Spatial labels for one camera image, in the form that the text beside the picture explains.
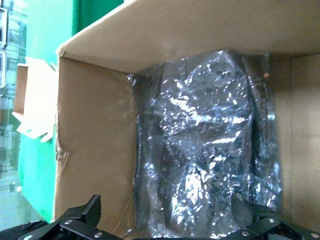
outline cardboard edge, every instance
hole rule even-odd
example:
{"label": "cardboard edge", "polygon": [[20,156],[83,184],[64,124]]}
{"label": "cardboard edge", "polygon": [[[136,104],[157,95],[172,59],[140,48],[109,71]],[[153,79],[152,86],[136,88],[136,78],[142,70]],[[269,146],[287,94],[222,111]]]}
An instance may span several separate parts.
{"label": "cardboard edge", "polygon": [[115,16],[116,14],[118,14],[119,12],[121,12],[123,9],[127,8],[130,5],[135,4],[135,2],[137,2],[138,0],[132,0],[132,1],[127,1],[124,2],[123,4],[119,5],[118,7],[116,7],[115,9],[113,9],[112,11],[110,11],[109,13],[107,13],[105,16],[101,17],[100,19],[98,19],[97,21],[93,22],[92,24],[90,24],[89,26],[85,27],[84,29],[82,29],[81,31],[79,31],[78,33],[76,33],[75,35],[73,35],[72,37],[70,37],[67,41],[65,41],[64,43],[62,43],[57,50],[55,51],[55,53],[59,56],[59,57],[63,57],[67,51],[68,45],[70,42],[72,42],[74,39],[77,39],[79,37],[81,37],[82,35],[88,35],[90,34],[90,32],[94,31],[94,28],[98,25],[100,25],[102,22],[111,19],[113,16]]}
{"label": "cardboard edge", "polygon": [[71,152],[63,149],[59,141],[59,86],[60,86],[60,57],[58,57],[58,64],[56,75],[58,79],[58,91],[57,91],[57,101],[56,101],[56,108],[55,108],[55,128],[53,128],[53,132],[55,132],[55,186],[54,186],[54,194],[53,194],[53,206],[52,206],[52,221],[56,220],[56,199],[57,199],[57,182],[61,179],[61,174],[66,167],[68,159],[71,155]]}

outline shiny plastic wrap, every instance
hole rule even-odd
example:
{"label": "shiny plastic wrap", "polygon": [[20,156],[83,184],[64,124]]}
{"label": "shiny plastic wrap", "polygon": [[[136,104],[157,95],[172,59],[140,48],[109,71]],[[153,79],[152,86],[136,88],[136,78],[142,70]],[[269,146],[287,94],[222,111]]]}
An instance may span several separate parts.
{"label": "shiny plastic wrap", "polygon": [[268,56],[224,50],[128,75],[137,111],[136,227],[218,239],[231,196],[276,209],[281,179]]}

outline black plastic part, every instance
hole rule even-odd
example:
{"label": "black plastic part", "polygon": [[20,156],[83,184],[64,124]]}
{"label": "black plastic part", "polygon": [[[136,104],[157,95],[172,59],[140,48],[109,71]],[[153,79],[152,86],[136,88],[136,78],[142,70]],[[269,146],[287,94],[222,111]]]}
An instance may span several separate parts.
{"label": "black plastic part", "polygon": [[[241,229],[224,240],[316,240],[320,233],[279,218],[269,207],[249,204],[240,195],[232,196],[232,214]],[[123,240],[96,228],[101,217],[101,198],[94,195],[83,206],[69,208],[57,221],[33,230],[18,240]],[[156,238],[157,240],[211,240],[211,238]],[[154,240],[137,238],[136,240]]]}

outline cardboard box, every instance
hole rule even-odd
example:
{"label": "cardboard box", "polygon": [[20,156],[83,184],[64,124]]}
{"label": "cardboard box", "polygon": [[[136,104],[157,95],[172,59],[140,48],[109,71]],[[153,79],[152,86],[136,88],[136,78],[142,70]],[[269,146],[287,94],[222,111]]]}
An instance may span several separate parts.
{"label": "cardboard box", "polygon": [[58,78],[44,60],[27,57],[17,65],[16,91],[12,115],[21,125],[17,131],[41,142],[53,137],[57,109]]}
{"label": "cardboard box", "polygon": [[136,111],[127,73],[233,48],[272,52],[283,209],[320,231],[320,1],[136,0],[59,55],[56,217],[101,194],[99,228],[134,226]]}

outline black object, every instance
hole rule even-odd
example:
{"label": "black object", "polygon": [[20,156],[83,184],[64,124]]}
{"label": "black object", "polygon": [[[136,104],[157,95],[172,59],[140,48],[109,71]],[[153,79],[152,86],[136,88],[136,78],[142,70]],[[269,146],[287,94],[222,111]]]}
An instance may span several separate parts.
{"label": "black object", "polygon": [[[267,206],[250,204],[241,195],[232,196],[232,214],[241,227],[240,230],[226,236],[223,240],[315,240],[320,233],[291,224],[281,219]],[[83,206],[69,208],[57,221],[44,225],[39,223],[24,228],[30,232],[18,240],[122,240],[115,235],[96,228],[101,217],[100,195],[94,195]],[[13,239],[11,236],[21,226],[0,232],[0,239]],[[176,240],[176,238],[156,238],[158,240]],[[194,240],[211,240],[210,238],[192,238]]]}
{"label": "black object", "polygon": [[17,240],[21,235],[25,235],[45,225],[48,225],[46,221],[33,221],[9,228],[4,231],[0,231],[0,240]]}

